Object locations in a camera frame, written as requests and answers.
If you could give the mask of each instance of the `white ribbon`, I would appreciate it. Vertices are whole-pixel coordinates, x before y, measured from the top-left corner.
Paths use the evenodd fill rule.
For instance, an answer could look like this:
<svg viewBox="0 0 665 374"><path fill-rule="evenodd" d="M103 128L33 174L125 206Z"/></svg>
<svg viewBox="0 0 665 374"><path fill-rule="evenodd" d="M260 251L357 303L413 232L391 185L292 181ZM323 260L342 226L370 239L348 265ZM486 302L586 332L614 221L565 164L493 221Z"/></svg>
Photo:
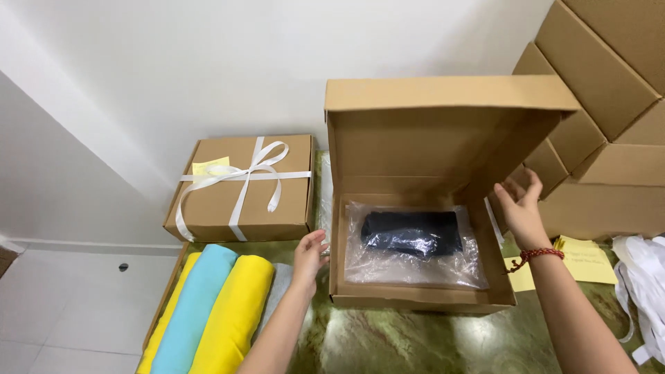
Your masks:
<svg viewBox="0 0 665 374"><path fill-rule="evenodd" d="M267 180L267 179L277 179L277 187L275 187L275 192L273 197L270 198L268 203L268 212L274 212L279 204L279 198L282 194L282 183L280 179L290 179L290 178L310 178L312 172L283 172L278 173L271 165L281 161L289 153L289 146L284 142L272 142L267 147L261 149L263 145L263 136L258 136L256 138L256 145L254 146L254 153L251 159L251 164L249 169L238 169L233 166L222 166L222 165L211 165L205 168L205 171L208 173L203 176L193 176L193 175L183 175L181 181L194 182L182 192L180 196L180 201L178 201L178 209L176 210L176 227L180 234L190 242L194 241L194 235L187 229L185 225L185 220L182 216L182 201L185 196L191 191L200 190L208 186L212 186L217 182L222 180L244 180L245 185L242 190L240 190L240 196L238 196L238 201L235 203L233 212L231 213L231 219L229 220L229 227L241 242L246 242L247 238L243 232L238 228L238 220L240 219L240 212L243 209L243 204L245 203L245 196L247 195L247 185L249 180ZM269 158L268 160L262 161L264 157L270 153L275 147L280 145L284 146L282 153L278 154L275 157ZM260 173L252 174L256 170L265 170L270 173ZM214 172L226 172L228 174L223 175L213 175Z"/></svg>
<svg viewBox="0 0 665 374"><path fill-rule="evenodd" d="M644 345L632 353L638 365L651 357L665 364L665 246L659 240L645 240L641 236L619 236L612 250L619 257L614 272L619 282L615 286L616 298L628 314L628 335L619 339L630 340L634 324L628 311L628 298L638 309L638 321Z"/></svg>

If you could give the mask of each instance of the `floor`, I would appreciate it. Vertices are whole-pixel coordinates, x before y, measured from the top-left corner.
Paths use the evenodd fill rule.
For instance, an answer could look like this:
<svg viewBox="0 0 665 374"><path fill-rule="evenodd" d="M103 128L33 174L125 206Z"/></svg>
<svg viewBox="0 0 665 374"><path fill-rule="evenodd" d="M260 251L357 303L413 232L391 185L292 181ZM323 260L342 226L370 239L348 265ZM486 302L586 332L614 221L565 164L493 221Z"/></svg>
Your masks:
<svg viewBox="0 0 665 374"><path fill-rule="evenodd" d="M0 374L134 373L175 262L28 248L0 278Z"/></svg>

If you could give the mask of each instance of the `hand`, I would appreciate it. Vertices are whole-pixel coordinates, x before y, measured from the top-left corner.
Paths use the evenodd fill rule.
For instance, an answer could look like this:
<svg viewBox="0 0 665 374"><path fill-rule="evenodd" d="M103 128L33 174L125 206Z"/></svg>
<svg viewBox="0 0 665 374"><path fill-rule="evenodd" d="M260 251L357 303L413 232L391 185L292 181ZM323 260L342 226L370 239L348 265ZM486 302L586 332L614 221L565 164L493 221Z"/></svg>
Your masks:
<svg viewBox="0 0 665 374"><path fill-rule="evenodd" d="M317 292L319 269L330 261L330 256L321 257L321 253L328 248L328 244L321 245L325 238L324 230L311 232L300 241L293 254L291 287L303 290L309 298Z"/></svg>
<svg viewBox="0 0 665 374"><path fill-rule="evenodd" d="M538 213L538 197L543 190L543 183L533 170L526 168L525 171L531 181L526 191L508 177L503 183L494 185L494 192L501 202L506 224L520 249L551 248L552 243Z"/></svg>

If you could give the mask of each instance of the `gray fabric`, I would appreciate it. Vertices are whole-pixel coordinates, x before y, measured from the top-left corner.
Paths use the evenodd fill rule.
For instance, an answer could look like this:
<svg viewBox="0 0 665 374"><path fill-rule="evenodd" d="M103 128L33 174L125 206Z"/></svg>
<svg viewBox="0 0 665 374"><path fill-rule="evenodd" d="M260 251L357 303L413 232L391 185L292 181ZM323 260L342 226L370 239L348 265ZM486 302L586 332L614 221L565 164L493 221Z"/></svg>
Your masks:
<svg viewBox="0 0 665 374"><path fill-rule="evenodd" d="M289 288L291 284L291 277L293 276L293 266L285 264L273 264L275 266L275 275L273 275L273 284L270 287L268 292L268 297L265 302L265 307L263 308L263 313L261 314L261 321L259 322L259 327L257 327L254 336L251 338L252 344L259 337L261 331L268 323L268 319L273 315L279 300L282 300L284 293Z"/></svg>

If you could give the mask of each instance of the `green marble table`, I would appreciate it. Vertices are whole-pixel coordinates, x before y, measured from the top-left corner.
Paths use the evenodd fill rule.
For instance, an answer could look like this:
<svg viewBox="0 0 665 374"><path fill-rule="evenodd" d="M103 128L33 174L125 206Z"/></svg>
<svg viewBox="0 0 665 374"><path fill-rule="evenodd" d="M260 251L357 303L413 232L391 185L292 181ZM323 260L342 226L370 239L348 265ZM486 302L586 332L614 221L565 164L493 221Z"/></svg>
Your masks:
<svg viewBox="0 0 665 374"><path fill-rule="evenodd" d="M320 157L317 165L320 171ZM271 262L293 263L297 242L226 243L239 254L257 254ZM612 264L613 252L603 245ZM191 244L188 251L203 250ZM519 250L506 238L504 257ZM589 301L617 337L628 331L628 317L614 286L579 283ZM328 268L320 271L317 293L305 319L289 372L309 373L560 373L535 291L517 293L518 305L483 317L353 309L328 297ZM632 352L643 344L639 329L623 344ZM665 373L651 359L640 373Z"/></svg>

